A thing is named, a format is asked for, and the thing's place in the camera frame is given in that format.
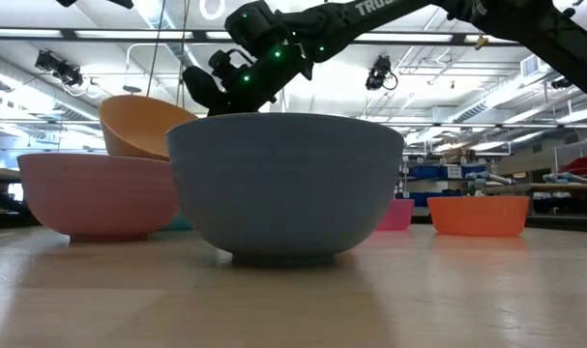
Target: small pink bowl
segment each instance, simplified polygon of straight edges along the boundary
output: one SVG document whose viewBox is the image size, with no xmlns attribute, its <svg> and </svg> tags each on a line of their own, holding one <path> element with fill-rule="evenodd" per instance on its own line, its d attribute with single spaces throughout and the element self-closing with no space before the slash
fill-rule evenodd
<svg viewBox="0 0 587 348">
<path fill-rule="evenodd" d="M 33 215 L 73 242 L 144 240 L 179 210 L 166 161 L 34 154 L 18 165 Z"/>
<path fill-rule="evenodd" d="M 396 199 L 390 202 L 388 213 L 383 217 L 377 231 L 405 231 L 411 225 L 413 199 Z"/>
</svg>

